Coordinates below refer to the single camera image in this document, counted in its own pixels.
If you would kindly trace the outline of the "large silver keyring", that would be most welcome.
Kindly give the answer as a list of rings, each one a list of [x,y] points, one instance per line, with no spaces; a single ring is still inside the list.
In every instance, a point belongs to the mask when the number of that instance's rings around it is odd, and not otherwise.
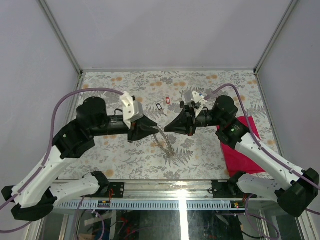
[[[163,142],[160,142],[159,138],[157,137],[157,133],[153,135],[156,145],[164,152],[164,154],[170,158],[175,156],[175,150],[173,149],[168,136],[165,132],[159,127],[155,126],[155,129],[158,130],[158,134],[160,134],[163,138]]]

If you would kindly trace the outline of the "black key tag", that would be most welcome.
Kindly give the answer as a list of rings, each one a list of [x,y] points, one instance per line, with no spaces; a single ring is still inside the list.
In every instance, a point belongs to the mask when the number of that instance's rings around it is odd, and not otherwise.
[[[158,110],[159,114],[166,116],[166,114],[164,112],[164,109],[162,108],[160,103],[157,103],[156,107],[157,107],[157,110]]]

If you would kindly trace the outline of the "black car key fob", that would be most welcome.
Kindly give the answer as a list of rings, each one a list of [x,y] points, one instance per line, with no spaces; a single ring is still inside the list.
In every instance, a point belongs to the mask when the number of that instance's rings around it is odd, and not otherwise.
[[[184,106],[185,106],[185,102],[184,102],[184,101],[181,101],[180,104],[179,104],[179,107],[180,107],[181,109],[183,109]]]

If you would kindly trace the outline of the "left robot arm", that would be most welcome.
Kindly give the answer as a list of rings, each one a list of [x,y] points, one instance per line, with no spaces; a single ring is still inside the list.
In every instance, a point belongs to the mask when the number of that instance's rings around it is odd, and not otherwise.
[[[1,190],[5,200],[14,203],[13,218],[35,222],[59,204],[79,197],[105,197],[110,182],[101,171],[93,171],[79,180],[54,184],[57,177],[85,152],[95,146],[97,136],[127,135],[128,142],[157,134],[157,123],[143,114],[135,98],[121,97],[122,114],[107,114],[106,102],[89,97],[76,109],[75,120],[63,127],[52,140],[52,148],[31,173],[19,184]]]

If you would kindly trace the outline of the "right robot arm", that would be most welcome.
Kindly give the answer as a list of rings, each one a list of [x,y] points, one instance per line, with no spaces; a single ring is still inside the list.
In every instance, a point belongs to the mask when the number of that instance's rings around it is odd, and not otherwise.
[[[165,132],[193,136],[197,128],[217,127],[220,142],[248,157],[272,179],[254,177],[245,172],[236,174],[228,184],[233,197],[254,194],[272,200],[289,215],[299,217],[319,194],[320,175],[313,168],[307,170],[285,160],[257,139],[249,127],[241,123],[238,108],[229,96],[219,96],[212,109],[206,110],[204,97],[182,108],[180,114],[165,128]]]

